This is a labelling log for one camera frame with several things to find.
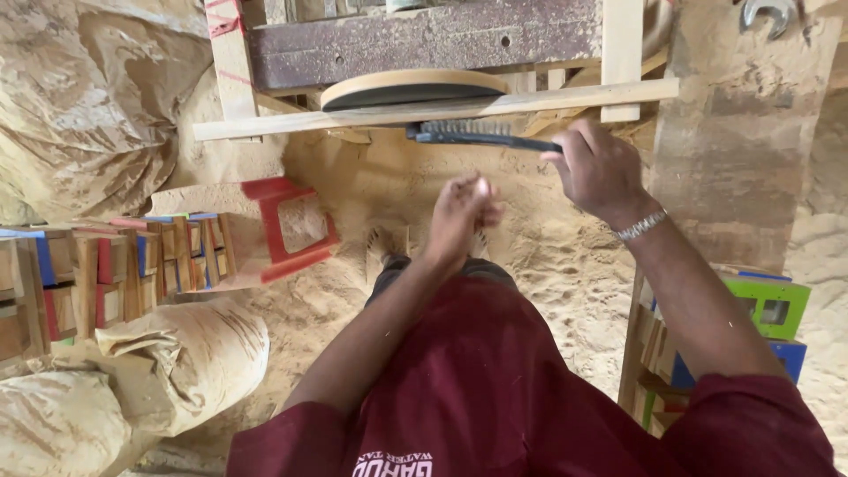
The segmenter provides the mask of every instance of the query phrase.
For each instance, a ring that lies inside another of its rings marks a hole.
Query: hand
[[[504,208],[498,197],[499,190],[479,171],[448,181],[432,213],[424,260],[449,275],[462,269],[475,230],[500,224]]]
[[[577,207],[621,232],[662,210],[642,187],[639,151],[587,120],[574,121],[553,141],[562,153],[542,153],[556,166],[562,190]]]

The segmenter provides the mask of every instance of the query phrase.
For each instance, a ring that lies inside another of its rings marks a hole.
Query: right hand
[[[616,232],[662,210],[642,187],[642,161],[631,144],[597,124],[574,121],[554,136],[562,154],[542,153],[556,167],[566,197]]]

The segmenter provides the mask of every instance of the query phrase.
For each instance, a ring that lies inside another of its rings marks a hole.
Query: wrist watch
[[[653,214],[647,216],[646,218],[636,222],[636,225],[632,227],[625,228],[621,232],[613,233],[618,237],[621,241],[626,242],[631,239],[637,238],[639,235],[642,235],[645,232],[648,232],[653,228],[656,224],[665,220],[668,216],[668,213],[665,209],[660,210],[659,212],[654,212]]]

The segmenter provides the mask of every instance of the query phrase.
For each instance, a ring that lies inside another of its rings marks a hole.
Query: sanding disc
[[[350,78],[321,95],[322,111],[507,94],[496,76],[466,70],[396,70]]]

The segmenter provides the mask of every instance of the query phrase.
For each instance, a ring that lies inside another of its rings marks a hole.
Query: sack
[[[96,477],[129,439],[106,374],[59,371],[0,381],[3,477]]]
[[[127,418],[134,428],[165,437],[199,426],[253,392],[270,348],[265,322],[228,298],[160,306],[95,335],[104,356],[141,351],[156,361],[167,408]]]

